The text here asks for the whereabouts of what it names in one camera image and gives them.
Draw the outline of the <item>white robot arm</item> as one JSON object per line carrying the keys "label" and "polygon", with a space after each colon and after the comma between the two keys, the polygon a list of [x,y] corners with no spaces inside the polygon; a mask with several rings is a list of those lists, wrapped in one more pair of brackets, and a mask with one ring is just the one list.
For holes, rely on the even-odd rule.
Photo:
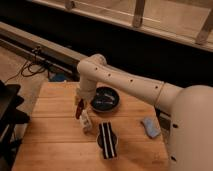
{"label": "white robot arm", "polygon": [[99,82],[113,86],[171,116],[169,171],[213,171],[213,87],[182,88],[114,70],[95,54],[77,65],[77,97],[90,101]]}

